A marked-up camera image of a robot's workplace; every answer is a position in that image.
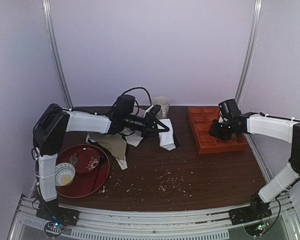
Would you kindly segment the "white black boxer briefs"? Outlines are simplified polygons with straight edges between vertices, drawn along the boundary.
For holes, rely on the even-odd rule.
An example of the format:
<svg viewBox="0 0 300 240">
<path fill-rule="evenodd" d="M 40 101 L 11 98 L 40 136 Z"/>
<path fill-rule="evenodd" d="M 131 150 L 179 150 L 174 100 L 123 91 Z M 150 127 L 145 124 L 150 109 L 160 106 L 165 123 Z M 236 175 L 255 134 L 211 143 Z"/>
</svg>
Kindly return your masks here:
<svg viewBox="0 0 300 240">
<path fill-rule="evenodd" d="M 172 151 L 176 148 L 175 140 L 174 140 L 174 129 L 172 126 L 172 122 L 169 118 L 160 119 L 160 122 L 169 128 L 169 131 L 160 132 L 159 136 L 159 146 L 168 151 Z"/>
</svg>

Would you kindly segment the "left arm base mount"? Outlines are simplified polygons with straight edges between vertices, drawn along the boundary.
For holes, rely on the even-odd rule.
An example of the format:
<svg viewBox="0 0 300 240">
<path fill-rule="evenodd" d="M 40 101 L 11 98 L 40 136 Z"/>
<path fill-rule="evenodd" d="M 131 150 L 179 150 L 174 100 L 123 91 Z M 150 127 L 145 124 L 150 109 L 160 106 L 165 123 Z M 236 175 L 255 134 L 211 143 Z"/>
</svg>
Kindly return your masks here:
<svg viewBox="0 0 300 240">
<path fill-rule="evenodd" d="M 36 210 L 36 217 L 51 222 L 58 222 L 63 226 L 76 226 L 79 220 L 79 211 L 60 207 L 57 199 L 46 202 L 41 201 Z"/>
</svg>

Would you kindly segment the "orange compartment tray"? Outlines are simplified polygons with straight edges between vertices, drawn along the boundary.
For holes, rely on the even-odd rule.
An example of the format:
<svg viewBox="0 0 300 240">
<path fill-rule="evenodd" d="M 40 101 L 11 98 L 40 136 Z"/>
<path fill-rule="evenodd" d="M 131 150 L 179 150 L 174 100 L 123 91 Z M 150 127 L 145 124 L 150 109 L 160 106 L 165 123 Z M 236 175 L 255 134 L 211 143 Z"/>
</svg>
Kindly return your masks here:
<svg viewBox="0 0 300 240">
<path fill-rule="evenodd" d="M 238 152 L 248 146 L 244 136 L 232 135 L 231 140 L 221 140 L 209 134 L 213 120 L 219 118 L 217 106 L 189 106 L 187 117 L 200 155 Z"/>
</svg>

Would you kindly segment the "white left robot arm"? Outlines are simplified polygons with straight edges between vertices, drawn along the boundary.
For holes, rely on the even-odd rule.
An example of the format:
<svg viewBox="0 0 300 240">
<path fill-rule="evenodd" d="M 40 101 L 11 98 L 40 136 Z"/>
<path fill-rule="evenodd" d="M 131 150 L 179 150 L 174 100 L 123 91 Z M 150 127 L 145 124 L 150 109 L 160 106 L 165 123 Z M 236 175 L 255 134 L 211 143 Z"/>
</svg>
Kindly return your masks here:
<svg viewBox="0 0 300 240">
<path fill-rule="evenodd" d="M 45 110 L 32 130 L 32 158 L 37 161 L 39 195 L 44 202 L 57 199 L 55 166 L 58 153 L 68 132 L 94 132 L 114 135 L 125 128 L 139 131 L 147 137 L 168 133 L 168 127 L 157 119 L 159 105 L 151 106 L 144 116 L 133 114 L 134 106 L 112 106 L 106 114 L 65 109 L 52 103 Z"/>
</svg>

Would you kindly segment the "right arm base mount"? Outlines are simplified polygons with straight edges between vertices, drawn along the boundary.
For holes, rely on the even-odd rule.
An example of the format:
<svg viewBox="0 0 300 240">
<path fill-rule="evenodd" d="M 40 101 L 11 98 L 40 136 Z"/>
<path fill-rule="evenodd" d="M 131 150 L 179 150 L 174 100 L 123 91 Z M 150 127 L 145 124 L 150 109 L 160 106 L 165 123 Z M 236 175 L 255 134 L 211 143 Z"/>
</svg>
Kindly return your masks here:
<svg viewBox="0 0 300 240">
<path fill-rule="evenodd" d="M 270 204 L 264 203 L 260 199 L 252 199 L 249 206 L 234 208 L 229 212 L 231 224 L 233 226 L 259 221 L 263 217 L 271 217 Z"/>
</svg>

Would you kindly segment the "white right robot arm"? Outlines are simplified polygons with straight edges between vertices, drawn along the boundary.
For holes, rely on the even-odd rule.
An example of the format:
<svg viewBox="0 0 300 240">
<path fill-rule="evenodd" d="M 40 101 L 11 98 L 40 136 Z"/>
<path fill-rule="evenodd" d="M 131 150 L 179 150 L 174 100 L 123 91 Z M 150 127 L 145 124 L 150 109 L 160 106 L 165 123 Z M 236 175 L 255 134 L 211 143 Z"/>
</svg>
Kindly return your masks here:
<svg viewBox="0 0 300 240">
<path fill-rule="evenodd" d="M 257 193 L 263 203 L 288 190 L 300 180 L 300 120 L 274 117 L 256 112 L 247 112 L 233 118 L 219 115 L 213 120 L 209 134 L 221 140 L 230 140 L 235 134 L 262 135 L 291 144 L 290 157 L 286 166 Z"/>
</svg>

